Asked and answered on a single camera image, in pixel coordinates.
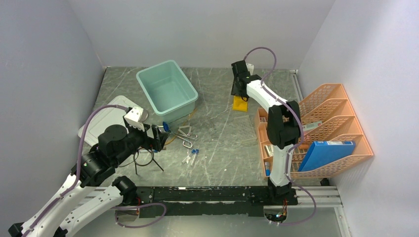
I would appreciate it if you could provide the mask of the yellow test tube rack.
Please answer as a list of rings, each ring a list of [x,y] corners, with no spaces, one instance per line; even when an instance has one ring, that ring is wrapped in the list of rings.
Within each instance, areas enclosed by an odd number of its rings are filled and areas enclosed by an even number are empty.
[[[232,109],[235,111],[247,112],[248,111],[247,99],[241,96],[233,96]]]

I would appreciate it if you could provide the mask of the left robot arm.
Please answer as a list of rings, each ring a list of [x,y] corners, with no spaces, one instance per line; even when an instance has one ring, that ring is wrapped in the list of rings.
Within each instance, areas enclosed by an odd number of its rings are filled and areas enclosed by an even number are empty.
[[[111,125],[98,137],[98,143],[82,155],[59,191],[26,222],[13,224],[12,237],[67,237],[77,224],[95,219],[100,211],[113,206],[138,204],[137,187],[126,176],[117,177],[99,197],[76,208],[88,194],[113,175],[128,157],[145,149],[161,151],[168,133],[155,125],[136,128]]]

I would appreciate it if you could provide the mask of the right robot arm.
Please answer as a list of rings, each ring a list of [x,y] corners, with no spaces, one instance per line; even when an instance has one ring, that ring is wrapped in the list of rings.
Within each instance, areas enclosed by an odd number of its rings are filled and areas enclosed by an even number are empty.
[[[266,133],[273,145],[273,163],[266,196],[271,204],[279,204],[291,191],[291,155],[303,134],[298,103],[278,96],[260,76],[250,73],[244,60],[232,63],[231,68],[231,94],[254,99],[268,113]]]

